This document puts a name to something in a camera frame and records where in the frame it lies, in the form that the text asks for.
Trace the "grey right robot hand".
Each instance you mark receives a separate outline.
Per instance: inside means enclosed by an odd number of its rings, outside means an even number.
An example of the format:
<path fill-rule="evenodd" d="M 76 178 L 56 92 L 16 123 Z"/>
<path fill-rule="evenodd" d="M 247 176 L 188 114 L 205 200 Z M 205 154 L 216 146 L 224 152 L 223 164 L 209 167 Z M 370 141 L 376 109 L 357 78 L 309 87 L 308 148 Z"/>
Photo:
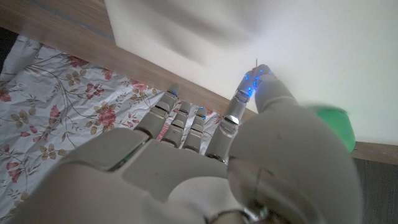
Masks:
<path fill-rule="evenodd" d="M 356 166 L 338 135 L 267 65 L 245 74 L 205 154 L 205 110 L 161 129 L 172 85 L 134 129 L 64 157 L 13 223 L 361 223 Z"/>

